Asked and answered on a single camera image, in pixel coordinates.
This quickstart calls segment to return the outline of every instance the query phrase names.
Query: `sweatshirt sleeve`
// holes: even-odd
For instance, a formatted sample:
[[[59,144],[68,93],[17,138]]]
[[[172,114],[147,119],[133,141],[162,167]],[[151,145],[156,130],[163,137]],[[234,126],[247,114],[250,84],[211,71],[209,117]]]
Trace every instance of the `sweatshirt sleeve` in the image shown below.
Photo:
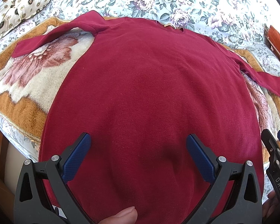
[[[58,26],[46,35],[40,35],[20,41],[16,45],[12,57],[15,58],[31,53],[44,44],[57,39],[73,28],[81,28],[84,31],[91,32],[93,36],[96,36],[97,33],[104,31],[120,22],[122,22],[122,19],[105,20],[96,11],[90,11],[88,13],[80,15],[69,23]]]
[[[216,43],[221,52],[226,55],[228,58],[236,62],[238,64],[239,69],[247,74],[253,81],[255,81],[258,85],[265,87],[270,90],[272,93],[276,94],[280,97],[280,77],[273,76],[267,72],[263,71],[255,71],[249,64],[247,64],[242,58],[240,58],[237,54],[233,53],[225,49],[220,44]]]

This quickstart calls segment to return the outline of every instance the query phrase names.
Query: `floral bedspread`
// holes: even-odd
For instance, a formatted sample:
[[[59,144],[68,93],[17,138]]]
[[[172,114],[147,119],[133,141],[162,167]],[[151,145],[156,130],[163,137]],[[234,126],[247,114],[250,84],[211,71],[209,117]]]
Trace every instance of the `floral bedspread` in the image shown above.
[[[210,36],[231,48],[263,42],[263,25],[271,24],[265,0],[51,0],[32,18],[0,39],[9,43],[49,17],[71,20],[90,10],[103,16],[147,18]]]

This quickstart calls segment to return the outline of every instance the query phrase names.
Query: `metal rivet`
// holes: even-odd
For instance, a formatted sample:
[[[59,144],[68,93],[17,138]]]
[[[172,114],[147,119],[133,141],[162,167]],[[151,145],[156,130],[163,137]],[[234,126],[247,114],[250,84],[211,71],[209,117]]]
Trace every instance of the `metal rivet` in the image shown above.
[[[248,164],[250,167],[253,166],[253,163],[252,163],[250,160],[247,161],[247,164]]]
[[[59,156],[58,155],[54,155],[53,157],[51,157],[51,160],[52,161],[57,161],[59,159]]]
[[[31,163],[31,160],[30,160],[30,159],[26,159],[25,162],[24,162],[25,165],[28,165],[28,164],[30,164],[30,163]]]
[[[221,162],[226,162],[226,158],[225,158],[224,156],[220,156],[220,157],[219,157],[219,161],[221,161]]]

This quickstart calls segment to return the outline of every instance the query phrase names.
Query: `patterned pillow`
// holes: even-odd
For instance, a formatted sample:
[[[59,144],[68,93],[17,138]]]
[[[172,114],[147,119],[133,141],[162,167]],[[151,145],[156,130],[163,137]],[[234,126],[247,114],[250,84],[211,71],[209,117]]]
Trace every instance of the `patterned pillow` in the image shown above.
[[[50,0],[7,0],[0,6],[0,38],[22,20],[40,12]]]

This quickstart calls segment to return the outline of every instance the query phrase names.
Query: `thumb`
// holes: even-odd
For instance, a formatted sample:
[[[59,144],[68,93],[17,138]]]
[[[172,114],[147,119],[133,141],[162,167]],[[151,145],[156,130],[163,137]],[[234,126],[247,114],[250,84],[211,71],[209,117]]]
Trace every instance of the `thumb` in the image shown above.
[[[102,220],[99,224],[135,224],[138,213],[134,206],[126,208],[114,216]]]

